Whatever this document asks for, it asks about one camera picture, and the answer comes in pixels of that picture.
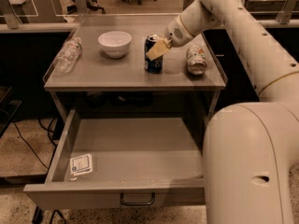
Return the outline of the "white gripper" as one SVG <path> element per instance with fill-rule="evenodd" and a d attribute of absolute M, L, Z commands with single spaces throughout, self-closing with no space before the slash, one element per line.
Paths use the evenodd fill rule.
<path fill-rule="evenodd" d="M 182 47 L 195 38 L 194 29 L 196 23 L 192 16 L 178 15 L 166 27 L 164 36 L 146 53 L 147 57 L 153 61 L 166 54 L 171 47 Z"/>

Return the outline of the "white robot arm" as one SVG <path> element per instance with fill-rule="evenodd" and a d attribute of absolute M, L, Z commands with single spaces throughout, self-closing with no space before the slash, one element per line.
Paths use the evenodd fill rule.
<path fill-rule="evenodd" d="M 299 160 L 297 61 L 243 0 L 195 0 L 148 55 L 182 47 L 224 26 L 259 100 L 229 105 L 206 127 L 203 168 L 208 224 L 294 224 L 289 171 Z"/>

